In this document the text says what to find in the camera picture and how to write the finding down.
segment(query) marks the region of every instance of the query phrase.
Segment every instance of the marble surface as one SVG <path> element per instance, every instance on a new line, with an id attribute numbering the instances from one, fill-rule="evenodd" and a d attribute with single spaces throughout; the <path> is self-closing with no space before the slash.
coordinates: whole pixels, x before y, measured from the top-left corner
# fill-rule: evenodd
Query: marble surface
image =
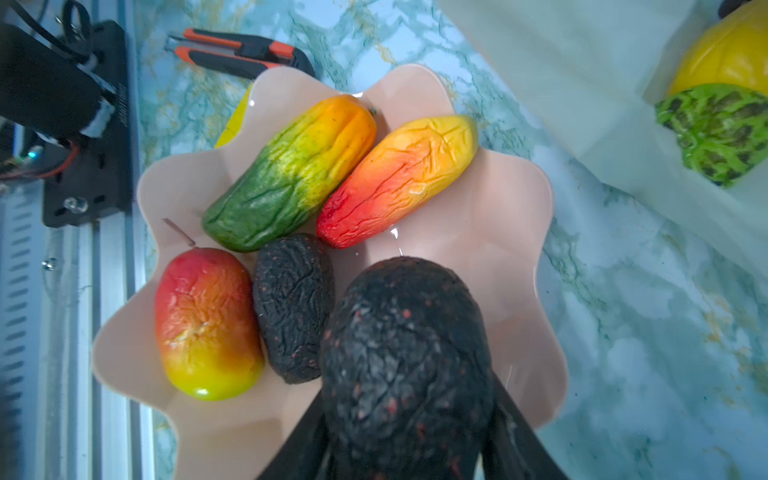
<path id="1" fill-rule="evenodd" d="M 598 182 L 437 5 L 137 0 L 135 11 L 144 165 L 211 148 L 246 87 L 163 51 L 169 31 L 194 26 L 290 43 L 310 56 L 321 81 L 348 92 L 396 65 L 438 72 L 456 110 L 479 122 L 483 146 L 530 158 L 552 182 L 555 219 L 538 291 L 571 384 L 559 417 L 539 435 L 558 464 L 573 480 L 768 475 L 768 282 Z M 175 440 L 160 415 L 156 426 L 165 480 Z"/>

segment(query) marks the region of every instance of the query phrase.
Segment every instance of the scalloped bowl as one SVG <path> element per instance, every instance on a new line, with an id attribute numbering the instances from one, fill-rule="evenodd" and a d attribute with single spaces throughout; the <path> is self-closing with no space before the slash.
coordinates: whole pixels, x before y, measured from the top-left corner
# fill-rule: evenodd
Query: scalloped bowl
<path id="1" fill-rule="evenodd" d="M 242 129 L 229 144 L 166 158 L 141 178 L 138 203 L 157 243 L 157 267 L 99 332 L 93 368 L 105 386 L 168 417 L 178 438 L 175 478 L 253 480 L 312 402 L 320 380 L 288 386 L 267 367 L 251 390 L 222 402 L 193 399 L 168 382 L 154 337 L 154 296 L 166 265 L 187 245 L 162 218 L 199 246 L 218 247 L 200 227 L 203 212 L 278 130 L 337 93 L 298 70 L 270 69 L 254 83 Z M 377 141 L 407 121 L 454 113 L 440 80 L 418 65 L 393 70 L 363 92 L 362 101 L 376 109 Z M 330 251 L 337 298 L 356 274 L 386 258 L 422 257 L 453 269 L 481 307 L 494 370 L 525 418 L 541 426 L 554 418 L 568 390 L 564 355 L 535 284 L 552 208 L 549 182 L 536 165 L 480 148 L 453 185 L 392 231 Z M 253 270 L 256 254 L 236 255 Z"/>

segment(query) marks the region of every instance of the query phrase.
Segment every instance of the black mounting plate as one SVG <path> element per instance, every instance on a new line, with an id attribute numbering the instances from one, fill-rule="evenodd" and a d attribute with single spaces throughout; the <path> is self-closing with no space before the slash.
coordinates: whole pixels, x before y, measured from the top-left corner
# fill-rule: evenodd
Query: black mounting plate
<path id="1" fill-rule="evenodd" d="M 118 211 L 129 211 L 133 198 L 131 129 L 129 127 L 127 47 L 125 31 L 113 21 L 94 25 L 94 53 L 98 65 L 93 72 L 112 85 L 115 113 L 101 138 L 88 139 L 74 163 L 45 180 L 43 223 L 47 227 L 81 225 Z M 48 144 L 45 155 L 64 160 L 69 151 Z M 83 198 L 88 209 L 73 213 L 64 208 L 69 197 Z"/>

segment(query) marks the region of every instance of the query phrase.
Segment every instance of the red wire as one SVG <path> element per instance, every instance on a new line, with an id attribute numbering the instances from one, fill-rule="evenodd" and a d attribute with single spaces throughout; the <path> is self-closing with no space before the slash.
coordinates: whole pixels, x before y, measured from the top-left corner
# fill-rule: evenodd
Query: red wire
<path id="1" fill-rule="evenodd" d="M 55 169 L 45 172 L 44 174 L 38 175 L 37 177 L 33 176 L 33 178 L 49 178 L 53 177 L 56 174 L 60 174 L 64 170 L 67 170 L 70 165 L 72 165 L 72 162 L 74 162 L 74 159 L 78 157 L 80 154 L 80 146 L 75 144 L 74 142 L 69 142 L 69 156 L 67 157 L 67 160 L 61 162 L 61 164 L 56 167 Z M 26 177 L 27 174 L 14 174 L 14 175 L 0 175 L 0 181 L 2 180 L 15 180 L 17 178 Z"/>

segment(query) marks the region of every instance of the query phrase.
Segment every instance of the fruit stem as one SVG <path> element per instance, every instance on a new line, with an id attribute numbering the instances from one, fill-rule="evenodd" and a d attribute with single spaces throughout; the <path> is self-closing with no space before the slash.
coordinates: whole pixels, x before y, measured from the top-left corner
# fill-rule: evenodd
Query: fruit stem
<path id="1" fill-rule="evenodd" d="M 163 222 L 167 223 L 167 225 L 168 225 L 170 228 L 172 228 L 174 232 L 176 232 L 176 233 L 178 233 L 179 235 L 181 235 L 181 236 L 184 238 L 184 241 L 186 241 L 186 242 L 187 242 L 187 245 L 189 245 L 191 248 L 197 248 L 197 244 L 194 242 L 194 240 L 192 240 L 192 237 L 190 237 L 189 235 L 187 235 L 187 234 L 184 232 L 184 230 L 182 230 L 181 228 L 179 228 L 179 226 L 178 226 L 178 225 L 176 225 L 174 222 L 170 221 L 170 220 L 169 220 L 169 219 L 167 219 L 167 218 L 164 218 L 164 219 L 163 219 Z"/>

